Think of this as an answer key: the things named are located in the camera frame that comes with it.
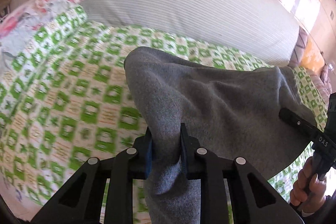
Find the person's right hand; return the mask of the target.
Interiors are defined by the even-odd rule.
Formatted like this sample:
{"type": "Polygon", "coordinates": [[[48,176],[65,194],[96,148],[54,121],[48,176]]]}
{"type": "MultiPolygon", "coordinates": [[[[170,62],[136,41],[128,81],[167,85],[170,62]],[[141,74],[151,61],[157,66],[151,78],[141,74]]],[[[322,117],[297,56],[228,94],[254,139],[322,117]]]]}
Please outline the person's right hand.
{"type": "Polygon", "coordinates": [[[308,214],[318,211],[326,201],[326,179],[320,181],[318,174],[312,173],[312,161],[312,157],[307,159],[290,191],[290,203],[294,206],[303,203],[302,211],[308,214]]]}

